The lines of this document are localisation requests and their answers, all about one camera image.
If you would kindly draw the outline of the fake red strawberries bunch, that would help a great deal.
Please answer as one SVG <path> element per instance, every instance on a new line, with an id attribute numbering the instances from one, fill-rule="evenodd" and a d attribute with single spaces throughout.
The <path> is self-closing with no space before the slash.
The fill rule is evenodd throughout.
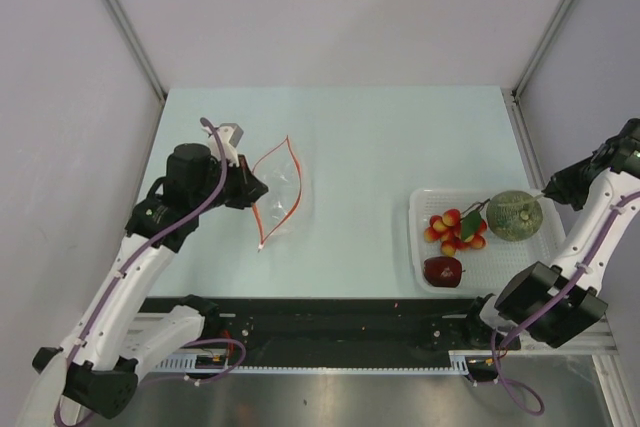
<path id="1" fill-rule="evenodd" d="M 441 215 L 433 215 L 427 222 L 423 239 L 438 244 L 439 252 L 454 257 L 459 252 L 483 250 L 487 246 L 489 230 L 484 210 L 489 200 L 474 202 L 464 210 L 451 208 Z"/>

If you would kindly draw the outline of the aluminium frame post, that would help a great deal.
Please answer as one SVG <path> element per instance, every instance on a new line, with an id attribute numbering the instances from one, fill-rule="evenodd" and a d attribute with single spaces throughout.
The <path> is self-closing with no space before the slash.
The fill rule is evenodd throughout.
<path id="1" fill-rule="evenodd" d="M 154 96 L 161 105 L 164 105 L 168 97 L 167 90 L 163 87 L 160 77 L 121 0 L 101 0 L 101 2 Z"/>
<path id="2" fill-rule="evenodd" d="M 514 87 L 511 89 L 511 94 L 514 99 L 520 99 L 526 91 L 531 79 L 543 63 L 546 55 L 549 53 L 564 23 L 568 19 L 577 2 L 578 0 L 559 0 L 550 20 L 544 28 L 542 36 L 536 43 L 525 67 L 519 75 Z"/>

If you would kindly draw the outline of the left aluminium frame post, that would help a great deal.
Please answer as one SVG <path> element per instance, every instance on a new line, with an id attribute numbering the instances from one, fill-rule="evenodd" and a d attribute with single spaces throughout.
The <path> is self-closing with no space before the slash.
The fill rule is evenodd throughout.
<path id="1" fill-rule="evenodd" d="M 160 77 L 121 0 L 101 0 L 101 2 L 154 96 L 161 105 L 164 105 L 168 97 L 167 90 L 163 87 Z"/>

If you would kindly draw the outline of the right aluminium frame post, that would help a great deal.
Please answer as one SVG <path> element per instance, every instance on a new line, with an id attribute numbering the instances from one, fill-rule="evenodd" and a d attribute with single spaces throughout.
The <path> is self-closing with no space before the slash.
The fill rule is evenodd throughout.
<path id="1" fill-rule="evenodd" d="M 544 28 L 542 36 L 536 43 L 525 67 L 519 75 L 514 87 L 511 89 L 511 94 L 514 99 L 520 99 L 526 91 L 531 79 L 543 63 L 546 55 L 549 53 L 564 23 L 568 19 L 577 2 L 578 0 L 559 0 L 550 20 Z"/>

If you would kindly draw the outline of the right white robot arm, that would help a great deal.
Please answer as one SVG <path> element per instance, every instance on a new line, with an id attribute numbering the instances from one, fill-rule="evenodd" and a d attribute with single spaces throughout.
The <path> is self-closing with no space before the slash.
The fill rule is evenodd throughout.
<path id="1" fill-rule="evenodd" d="M 473 348 L 490 342 L 506 350 L 521 333 L 558 348 L 607 310 L 600 299 L 611 255 L 639 213 L 639 121 L 629 119 L 592 154 L 556 172 L 542 194 L 580 216 L 549 263 L 536 262 L 513 277 L 481 313 L 461 323 Z"/>

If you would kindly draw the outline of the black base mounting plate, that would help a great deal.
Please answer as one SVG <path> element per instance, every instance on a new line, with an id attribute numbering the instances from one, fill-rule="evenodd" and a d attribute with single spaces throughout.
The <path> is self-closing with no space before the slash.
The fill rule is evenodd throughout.
<path id="1" fill-rule="evenodd" d="M 482 298 L 224 299 L 221 333 L 246 348 L 225 351 L 244 367 L 426 369 L 445 367 L 452 351 L 491 346 Z"/>

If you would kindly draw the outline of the fake red apple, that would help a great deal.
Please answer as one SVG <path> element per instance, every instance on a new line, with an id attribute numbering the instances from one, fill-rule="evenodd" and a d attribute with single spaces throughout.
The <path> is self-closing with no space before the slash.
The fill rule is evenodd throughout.
<path id="1" fill-rule="evenodd" d="M 423 263 L 423 277 L 434 287 L 456 288 L 461 282 L 462 274 L 462 263 L 454 257 L 431 257 Z"/>

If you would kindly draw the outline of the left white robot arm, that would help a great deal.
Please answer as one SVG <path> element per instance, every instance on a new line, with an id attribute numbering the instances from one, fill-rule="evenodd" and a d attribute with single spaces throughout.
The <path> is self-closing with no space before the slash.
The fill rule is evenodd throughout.
<path id="1" fill-rule="evenodd" d="M 200 215 L 218 206 L 249 208 L 267 190 L 231 141 L 177 146 L 165 176 L 132 211 L 119 253 L 90 307 L 60 346 L 42 347 L 34 356 L 40 377 L 19 425 L 63 425 L 63 399 L 111 419 L 146 375 L 183 347 L 221 344 L 244 354 L 241 342 L 224 335 L 218 306 L 195 295 L 133 339 L 127 332 L 159 274 L 198 228 Z"/>

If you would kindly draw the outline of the clear zip top bag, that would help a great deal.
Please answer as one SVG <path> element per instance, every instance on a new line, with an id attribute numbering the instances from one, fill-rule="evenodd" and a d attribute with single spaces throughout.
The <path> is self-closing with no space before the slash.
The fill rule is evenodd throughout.
<path id="1" fill-rule="evenodd" d="M 258 252 L 292 239 L 310 224 L 313 190 L 310 171 L 292 138 L 287 135 L 254 164 L 251 172 L 268 187 L 252 205 L 257 226 Z"/>

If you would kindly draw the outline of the fake green melon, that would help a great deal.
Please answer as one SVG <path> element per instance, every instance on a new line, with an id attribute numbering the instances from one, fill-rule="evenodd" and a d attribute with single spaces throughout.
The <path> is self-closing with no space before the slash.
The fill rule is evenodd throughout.
<path id="1" fill-rule="evenodd" d="M 486 207 L 489 230 L 508 242 L 521 242 L 533 237 L 544 220 L 541 198 L 541 194 L 517 190 L 494 195 Z"/>

